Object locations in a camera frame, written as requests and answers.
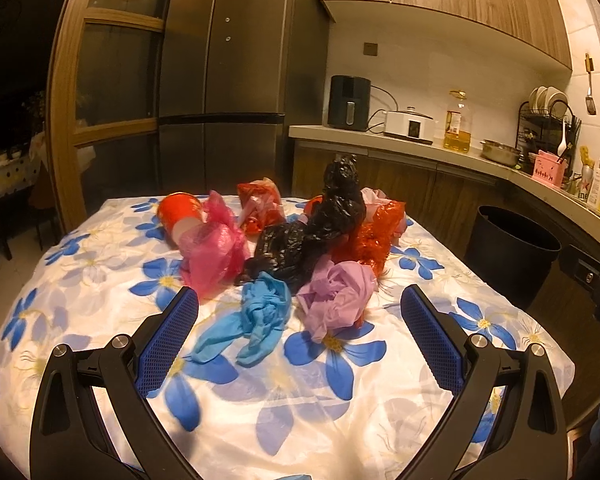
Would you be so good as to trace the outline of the blue disposable glove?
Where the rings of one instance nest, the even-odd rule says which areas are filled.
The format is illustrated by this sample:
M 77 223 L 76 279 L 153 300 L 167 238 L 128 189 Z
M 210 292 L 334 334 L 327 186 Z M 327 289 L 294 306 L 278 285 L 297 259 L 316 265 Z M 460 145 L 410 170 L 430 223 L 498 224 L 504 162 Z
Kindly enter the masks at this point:
M 246 338 L 236 363 L 253 367 L 262 362 L 282 338 L 290 318 L 291 293 L 287 284 L 261 272 L 242 286 L 240 310 L 220 318 L 196 340 L 188 358 L 208 363 L 227 349 L 234 340 Z

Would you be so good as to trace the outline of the red paper cup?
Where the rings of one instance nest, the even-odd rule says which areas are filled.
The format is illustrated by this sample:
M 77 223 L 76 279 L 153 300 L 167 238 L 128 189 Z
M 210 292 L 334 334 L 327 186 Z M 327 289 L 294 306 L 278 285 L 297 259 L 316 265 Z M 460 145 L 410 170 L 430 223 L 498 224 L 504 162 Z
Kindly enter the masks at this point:
M 158 205 L 157 217 L 176 246 L 181 245 L 184 234 L 204 223 L 200 200 L 185 192 L 175 192 L 163 197 Z

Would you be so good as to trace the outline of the orange red plastic bag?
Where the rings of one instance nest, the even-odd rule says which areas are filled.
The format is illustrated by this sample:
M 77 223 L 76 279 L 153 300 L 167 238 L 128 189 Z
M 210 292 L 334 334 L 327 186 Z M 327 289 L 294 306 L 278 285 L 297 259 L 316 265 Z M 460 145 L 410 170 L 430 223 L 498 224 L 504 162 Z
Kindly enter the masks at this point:
M 366 206 L 362 224 L 352 234 L 343 237 L 325 256 L 334 263 L 355 261 L 370 266 L 377 281 L 384 270 L 391 244 L 406 228 L 404 203 L 388 200 L 369 188 L 363 188 L 361 193 Z M 309 201 L 304 207 L 306 218 L 321 200 L 320 195 Z

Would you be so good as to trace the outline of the black plastic bag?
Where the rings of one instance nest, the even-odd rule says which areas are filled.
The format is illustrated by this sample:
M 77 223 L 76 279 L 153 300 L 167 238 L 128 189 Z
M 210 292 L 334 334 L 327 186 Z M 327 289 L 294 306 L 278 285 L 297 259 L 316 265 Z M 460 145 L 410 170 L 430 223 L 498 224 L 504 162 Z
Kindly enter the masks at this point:
M 266 273 L 295 294 L 312 278 L 318 260 L 352 234 L 365 216 L 356 158 L 337 155 L 325 169 L 322 200 L 312 207 L 306 221 L 264 228 L 235 283 L 243 285 Z

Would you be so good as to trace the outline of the red snack wrapper bag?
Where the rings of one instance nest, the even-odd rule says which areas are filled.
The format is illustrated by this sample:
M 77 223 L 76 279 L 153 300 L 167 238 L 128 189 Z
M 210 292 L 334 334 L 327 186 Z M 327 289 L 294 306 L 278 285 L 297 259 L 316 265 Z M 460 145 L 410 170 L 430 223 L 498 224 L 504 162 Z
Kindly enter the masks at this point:
M 282 196 L 271 179 L 239 183 L 237 196 L 242 206 L 238 224 L 247 236 L 257 236 L 268 226 L 286 221 Z

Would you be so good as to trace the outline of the black trash bin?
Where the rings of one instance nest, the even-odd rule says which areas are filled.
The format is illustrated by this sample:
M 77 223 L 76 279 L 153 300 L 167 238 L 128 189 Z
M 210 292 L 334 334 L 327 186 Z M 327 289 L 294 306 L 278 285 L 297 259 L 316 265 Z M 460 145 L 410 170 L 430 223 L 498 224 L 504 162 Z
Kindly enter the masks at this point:
M 478 208 L 465 264 L 496 292 L 528 310 L 562 244 L 539 223 L 497 206 Z

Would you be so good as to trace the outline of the floral blue white tablecloth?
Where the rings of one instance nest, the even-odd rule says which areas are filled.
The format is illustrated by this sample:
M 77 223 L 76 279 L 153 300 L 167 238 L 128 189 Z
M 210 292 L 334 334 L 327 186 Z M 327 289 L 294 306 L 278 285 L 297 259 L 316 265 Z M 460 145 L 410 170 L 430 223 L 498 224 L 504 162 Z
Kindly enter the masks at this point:
M 35 398 L 53 348 L 98 348 L 132 333 L 181 288 L 181 255 L 157 206 L 153 197 L 107 200 L 16 289 L 0 328 L 0 447 L 19 469 L 29 467 Z M 451 400 L 400 315 L 413 284 L 467 333 L 513 350 L 540 344 L 559 390 L 571 385 L 576 368 L 550 334 L 410 221 L 360 327 L 317 344 L 292 312 L 254 367 L 239 365 L 240 340 L 207 363 L 186 344 L 149 405 L 208 479 L 396 478 Z

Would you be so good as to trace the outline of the pink plastic bag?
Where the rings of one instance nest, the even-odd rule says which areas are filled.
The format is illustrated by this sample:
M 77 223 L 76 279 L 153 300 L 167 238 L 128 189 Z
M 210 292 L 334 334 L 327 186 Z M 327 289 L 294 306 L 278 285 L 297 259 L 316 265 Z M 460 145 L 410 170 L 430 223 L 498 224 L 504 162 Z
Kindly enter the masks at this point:
M 245 233 L 221 194 L 211 191 L 202 210 L 206 221 L 180 238 L 181 277 L 200 301 L 232 284 L 249 256 Z

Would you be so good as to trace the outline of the lilac plastic bag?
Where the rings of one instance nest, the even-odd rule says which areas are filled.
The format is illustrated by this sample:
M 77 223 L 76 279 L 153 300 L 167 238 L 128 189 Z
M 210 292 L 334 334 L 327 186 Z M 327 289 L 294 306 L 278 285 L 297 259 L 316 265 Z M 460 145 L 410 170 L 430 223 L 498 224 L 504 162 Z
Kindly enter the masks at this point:
M 352 327 L 363 315 L 377 281 L 370 266 L 318 260 L 311 279 L 297 292 L 303 323 L 314 342 Z

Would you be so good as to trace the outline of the wooden lower cabinet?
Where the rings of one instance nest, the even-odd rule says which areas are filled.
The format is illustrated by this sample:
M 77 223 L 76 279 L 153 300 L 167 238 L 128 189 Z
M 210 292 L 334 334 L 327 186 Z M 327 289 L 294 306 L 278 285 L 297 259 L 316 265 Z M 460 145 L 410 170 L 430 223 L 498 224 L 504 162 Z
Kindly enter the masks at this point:
M 494 177 L 410 155 L 342 143 L 294 140 L 289 163 L 288 194 L 309 198 L 323 187 L 323 174 L 336 154 L 354 154 L 361 186 L 379 188 L 406 203 L 406 213 L 464 264 L 453 271 L 458 284 L 478 288 L 478 276 L 466 266 L 466 250 L 479 206 L 497 206 L 521 214 L 547 229 L 562 247 L 583 249 L 600 259 L 600 218 L 565 198 L 567 212 L 552 200 L 558 195 L 540 186 L 532 193 L 506 177 Z M 528 312 L 554 339 L 577 333 L 600 335 L 594 304 L 588 293 L 552 264 L 550 274 L 532 300 Z

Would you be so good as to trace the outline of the white soap bottle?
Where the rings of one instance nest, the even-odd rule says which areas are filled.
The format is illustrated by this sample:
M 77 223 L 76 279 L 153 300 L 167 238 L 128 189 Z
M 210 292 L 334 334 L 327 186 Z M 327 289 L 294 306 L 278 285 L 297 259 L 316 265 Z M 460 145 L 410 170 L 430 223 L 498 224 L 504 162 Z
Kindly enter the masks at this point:
M 600 204 L 600 158 L 593 168 L 590 192 L 588 193 L 588 209 L 596 210 Z

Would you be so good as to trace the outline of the polka dot dining table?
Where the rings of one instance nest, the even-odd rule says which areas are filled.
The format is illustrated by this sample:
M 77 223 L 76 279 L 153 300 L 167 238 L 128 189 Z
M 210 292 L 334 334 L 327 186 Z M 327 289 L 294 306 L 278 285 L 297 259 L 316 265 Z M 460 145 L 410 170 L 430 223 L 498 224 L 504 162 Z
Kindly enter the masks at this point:
M 29 155 L 11 159 L 0 165 L 0 198 L 35 185 L 40 173 L 41 159 Z

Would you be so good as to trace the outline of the pink utensil holder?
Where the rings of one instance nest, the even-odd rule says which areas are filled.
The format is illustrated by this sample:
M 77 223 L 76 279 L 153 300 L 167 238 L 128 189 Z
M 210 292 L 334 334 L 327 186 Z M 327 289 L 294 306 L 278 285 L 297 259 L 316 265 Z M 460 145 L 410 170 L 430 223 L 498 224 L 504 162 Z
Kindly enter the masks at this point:
M 567 163 L 558 155 L 539 151 L 535 156 L 532 179 L 550 188 L 561 188 Z

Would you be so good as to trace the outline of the white ladle spoon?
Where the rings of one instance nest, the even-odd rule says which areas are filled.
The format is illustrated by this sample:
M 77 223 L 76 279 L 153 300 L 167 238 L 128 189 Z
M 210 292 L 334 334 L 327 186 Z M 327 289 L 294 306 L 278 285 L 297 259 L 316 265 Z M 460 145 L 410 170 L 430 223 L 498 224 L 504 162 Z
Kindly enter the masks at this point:
M 566 149 L 567 149 L 566 118 L 562 118 L 562 138 L 560 139 L 560 143 L 558 144 L 556 154 L 559 157 L 562 157 L 562 155 L 565 154 Z

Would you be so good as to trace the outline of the steel bowl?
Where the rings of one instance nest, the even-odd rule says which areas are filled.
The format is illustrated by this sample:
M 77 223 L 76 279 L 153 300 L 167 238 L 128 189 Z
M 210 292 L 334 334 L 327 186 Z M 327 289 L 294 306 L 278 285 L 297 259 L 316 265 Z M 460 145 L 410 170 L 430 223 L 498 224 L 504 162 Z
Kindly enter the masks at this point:
M 483 140 L 481 142 L 481 156 L 491 162 L 513 168 L 519 162 L 521 151 L 512 146 L 491 141 Z

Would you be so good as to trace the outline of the black dish rack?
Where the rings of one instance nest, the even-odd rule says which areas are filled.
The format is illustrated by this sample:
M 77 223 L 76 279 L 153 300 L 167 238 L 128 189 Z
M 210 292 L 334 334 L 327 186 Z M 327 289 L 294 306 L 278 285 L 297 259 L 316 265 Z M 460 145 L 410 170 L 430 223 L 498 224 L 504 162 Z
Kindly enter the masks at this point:
M 554 103 L 549 113 L 534 112 L 530 103 L 524 101 L 518 108 L 515 143 L 515 148 L 520 151 L 517 162 L 519 169 L 531 176 L 534 165 L 531 155 L 536 155 L 539 151 L 556 154 L 560 142 L 565 139 L 567 144 L 564 154 L 564 161 L 567 164 L 565 175 L 570 177 L 581 126 L 581 119 L 571 113 L 570 106 L 563 100 Z

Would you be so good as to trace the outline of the wooden glass door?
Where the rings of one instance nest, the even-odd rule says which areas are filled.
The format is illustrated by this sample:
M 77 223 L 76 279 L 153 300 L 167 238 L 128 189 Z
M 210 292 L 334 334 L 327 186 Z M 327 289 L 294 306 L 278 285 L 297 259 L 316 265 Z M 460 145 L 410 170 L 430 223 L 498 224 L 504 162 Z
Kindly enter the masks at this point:
M 46 140 L 65 231 L 105 200 L 158 190 L 158 90 L 170 0 L 65 0 L 47 79 Z

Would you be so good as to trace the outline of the cooking oil bottle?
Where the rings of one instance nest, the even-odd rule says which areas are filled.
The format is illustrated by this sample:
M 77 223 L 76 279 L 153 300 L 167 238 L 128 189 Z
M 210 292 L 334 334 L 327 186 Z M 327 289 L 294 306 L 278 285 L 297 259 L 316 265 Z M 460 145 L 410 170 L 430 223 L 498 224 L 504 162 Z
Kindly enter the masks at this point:
M 443 147 L 457 153 L 467 154 L 471 142 L 472 114 L 466 92 L 450 90 L 446 107 Z

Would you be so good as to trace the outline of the white slow cooker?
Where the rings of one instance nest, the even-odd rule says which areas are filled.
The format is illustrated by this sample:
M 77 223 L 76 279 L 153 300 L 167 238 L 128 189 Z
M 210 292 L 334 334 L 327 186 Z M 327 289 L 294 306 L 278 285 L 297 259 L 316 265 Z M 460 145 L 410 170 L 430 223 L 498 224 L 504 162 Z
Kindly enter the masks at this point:
M 411 106 L 406 110 L 388 110 L 384 135 L 431 145 L 434 143 L 434 120 L 426 114 L 416 112 Z

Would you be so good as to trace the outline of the hanging slotted spatula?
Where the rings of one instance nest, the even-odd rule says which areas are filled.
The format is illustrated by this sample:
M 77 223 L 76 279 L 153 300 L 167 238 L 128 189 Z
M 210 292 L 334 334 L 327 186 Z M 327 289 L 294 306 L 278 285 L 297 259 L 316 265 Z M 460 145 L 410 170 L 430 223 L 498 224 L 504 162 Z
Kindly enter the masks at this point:
M 593 96 L 593 72 L 594 72 L 594 62 L 592 56 L 586 52 L 584 56 L 584 64 L 585 71 L 588 74 L 588 90 L 586 90 L 585 95 L 585 106 L 586 111 L 589 115 L 595 116 L 597 114 L 597 108 Z

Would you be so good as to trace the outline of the black air fryer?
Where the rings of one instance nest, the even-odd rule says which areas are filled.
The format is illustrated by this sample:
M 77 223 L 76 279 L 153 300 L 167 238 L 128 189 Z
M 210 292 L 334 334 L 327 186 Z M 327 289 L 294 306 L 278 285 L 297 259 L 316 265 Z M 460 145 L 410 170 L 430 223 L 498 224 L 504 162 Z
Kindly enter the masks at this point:
M 370 117 L 370 80 L 334 75 L 330 78 L 327 125 L 364 131 Z

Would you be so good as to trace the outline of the dark steel refrigerator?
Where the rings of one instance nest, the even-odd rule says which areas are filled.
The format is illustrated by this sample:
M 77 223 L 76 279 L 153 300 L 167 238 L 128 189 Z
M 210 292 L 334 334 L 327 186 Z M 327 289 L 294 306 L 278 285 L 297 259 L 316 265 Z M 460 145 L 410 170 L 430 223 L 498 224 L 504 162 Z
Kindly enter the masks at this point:
M 329 19 L 320 0 L 170 0 L 159 84 L 166 192 L 291 190 L 295 125 L 323 111 Z

